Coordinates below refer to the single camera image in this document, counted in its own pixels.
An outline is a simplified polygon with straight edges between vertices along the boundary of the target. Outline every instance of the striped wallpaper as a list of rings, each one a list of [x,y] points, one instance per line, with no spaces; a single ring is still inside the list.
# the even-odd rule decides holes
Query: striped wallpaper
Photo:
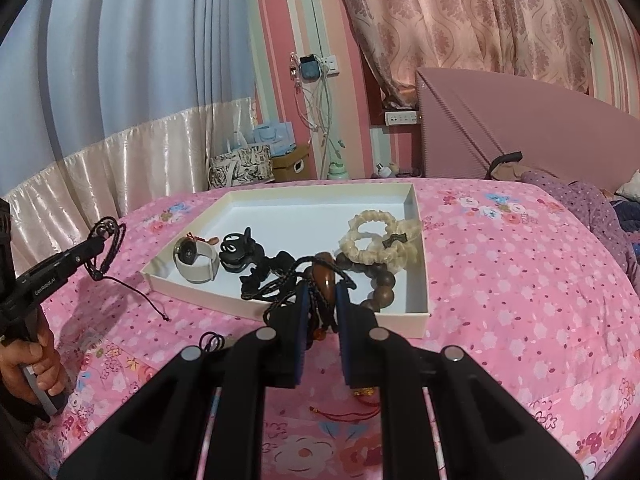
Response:
[[[379,162],[393,161],[402,169],[415,165],[420,147],[415,133],[385,133],[371,128],[364,72],[343,0],[250,0],[252,51],[256,70],[259,116],[290,121],[296,142],[308,142],[309,128],[298,116],[306,112],[290,78],[290,54],[337,56],[340,73],[329,78],[332,98],[330,136],[341,140],[342,159],[351,178],[367,178]],[[315,174],[322,149],[312,139]]]
[[[592,94],[640,118],[640,38],[617,0],[583,0],[591,21]],[[298,116],[305,102],[290,78],[290,54],[337,56],[339,75],[331,76],[332,139],[345,148],[342,158],[351,178],[366,178],[379,162],[403,170],[420,166],[419,128],[394,130],[370,126],[365,75],[343,0],[250,0],[252,52],[256,69],[258,115],[293,123],[296,142],[308,142],[309,129]],[[321,149],[312,139],[319,173]]]
[[[592,95],[640,118],[640,36],[617,0],[582,0],[591,25]]]

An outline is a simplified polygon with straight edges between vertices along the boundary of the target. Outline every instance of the floral gift bag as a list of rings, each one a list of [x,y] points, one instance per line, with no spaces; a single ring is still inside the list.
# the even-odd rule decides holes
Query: floral gift bag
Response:
[[[209,187],[235,187],[272,182],[273,163],[267,144],[248,144],[236,134],[240,148],[214,156],[209,165]]]

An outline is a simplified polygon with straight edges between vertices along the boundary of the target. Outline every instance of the power outlet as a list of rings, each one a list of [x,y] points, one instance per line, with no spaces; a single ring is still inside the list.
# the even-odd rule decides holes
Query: power outlet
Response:
[[[320,59],[322,64],[327,67],[327,75],[336,75],[340,73],[338,68],[338,59],[335,56],[326,56]]]
[[[418,124],[418,112],[385,112],[385,124],[387,126]]]

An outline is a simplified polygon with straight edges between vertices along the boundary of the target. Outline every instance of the wooden bead bracelet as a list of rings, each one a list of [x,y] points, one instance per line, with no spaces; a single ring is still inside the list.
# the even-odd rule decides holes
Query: wooden bead bracelet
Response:
[[[355,272],[363,272],[368,278],[375,280],[376,286],[373,289],[373,297],[364,300],[360,304],[374,312],[380,312],[381,309],[388,307],[394,302],[396,295],[394,294],[394,286],[396,285],[396,277],[386,268],[386,264],[356,264],[352,262],[346,254],[339,253],[335,257],[335,266],[340,270],[354,270]]]

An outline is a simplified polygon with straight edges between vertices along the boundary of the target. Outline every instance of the watch face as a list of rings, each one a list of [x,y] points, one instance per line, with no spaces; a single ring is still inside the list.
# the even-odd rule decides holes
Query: watch face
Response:
[[[181,238],[174,247],[174,254],[185,265],[193,265],[198,257],[195,240],[187,237]]]

